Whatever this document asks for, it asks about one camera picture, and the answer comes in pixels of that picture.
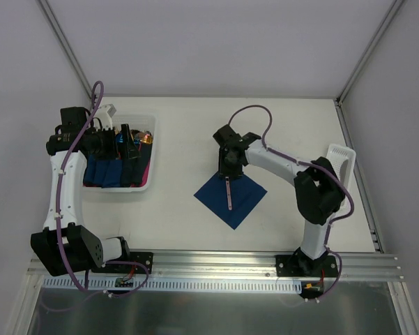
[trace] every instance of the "reflective surface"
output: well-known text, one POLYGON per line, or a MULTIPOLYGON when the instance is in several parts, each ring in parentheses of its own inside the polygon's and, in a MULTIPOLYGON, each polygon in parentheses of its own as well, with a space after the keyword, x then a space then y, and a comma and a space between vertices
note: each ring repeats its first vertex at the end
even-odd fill
MULTIPOLYGON (((46 305, 65 308, 85 295, 45 289, 46 305)), ((31 335, 42 334, 401 334, 385 283, 341 282, 321 301, 296 295, 138 292, 123 299, 98 295, 74 311, 36 307, 31 335)))

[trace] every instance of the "gray wall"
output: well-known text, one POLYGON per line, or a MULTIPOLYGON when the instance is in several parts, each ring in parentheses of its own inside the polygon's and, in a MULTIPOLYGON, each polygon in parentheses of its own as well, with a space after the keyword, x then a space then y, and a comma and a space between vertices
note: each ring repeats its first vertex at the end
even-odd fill
POLYGON ((45 142, 81 87, 34 0, 0 1, 0 334, 43 226, 51 184, 45 142))
POLYGON ((345 113, 387 251, 400 254, 419 315, 419 0, 383 37, 345 113))
POLYGON ((50 2, 107 93, 332 98, 392 1, 50 2))

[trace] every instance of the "navy blue square cloth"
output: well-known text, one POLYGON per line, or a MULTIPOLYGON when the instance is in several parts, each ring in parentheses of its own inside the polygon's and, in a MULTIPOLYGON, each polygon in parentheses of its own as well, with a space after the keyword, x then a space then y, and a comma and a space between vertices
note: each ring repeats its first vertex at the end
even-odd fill
POLYGON ((232 210, 230 211, 226 183, 215 173, 194 196, 229 227, 236 229, 265 194, 265 188, 243 175, 240 179, 231 181, 232 210))

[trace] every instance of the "mounting plate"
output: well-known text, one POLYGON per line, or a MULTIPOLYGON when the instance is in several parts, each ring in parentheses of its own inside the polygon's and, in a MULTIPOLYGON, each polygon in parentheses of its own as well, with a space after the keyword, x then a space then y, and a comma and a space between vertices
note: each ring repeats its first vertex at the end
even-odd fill
MULTIPOLYGON (((293 269, 285 268, 285 264, 292 257, 292 255, 276 255, 276 273, 278 277, 301 277, 304 276, 293 269)), ((324 271, 324 278, 336 278, 337 264, 335 256, 329 255, 326 260, 322 263, 321 267, 313 272, 310 277, 322 277, 322 269, 324 271)))
MULTIPOLYGON (((131 251, 130 261, 143 264, 148 269, 148 273, 152 274, 153 253, 131 251)), ((91 272, 94 272, 95 274, 128 274, 131 269, 131 265, 106 265, 105 267, 100 267, 99 269, 92 269, 91 272)), ((136 267, 135 273, 145 274, 141 267, 136 267)))

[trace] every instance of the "white plastic bin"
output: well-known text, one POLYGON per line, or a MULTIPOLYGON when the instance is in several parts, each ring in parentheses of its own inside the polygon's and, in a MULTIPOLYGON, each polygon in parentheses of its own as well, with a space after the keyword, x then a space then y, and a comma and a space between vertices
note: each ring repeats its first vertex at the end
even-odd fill
POLYGON ((158 119, 151 114, 129 114, 116 115, 112 117, 113 126, 118 126, 121 129, 121 124, 128 124, 130 129, 137 129, 139 131, 150 131, 153 136, 153 146, 150 164, 148 166, 147 182, 142 187, 86 187, 84 189, 91 192, 105 192, 105 193, 131 193, 145 191, 151 183, 153 178, 153 166, 155 165, 156 148, 158 145, 158 119))

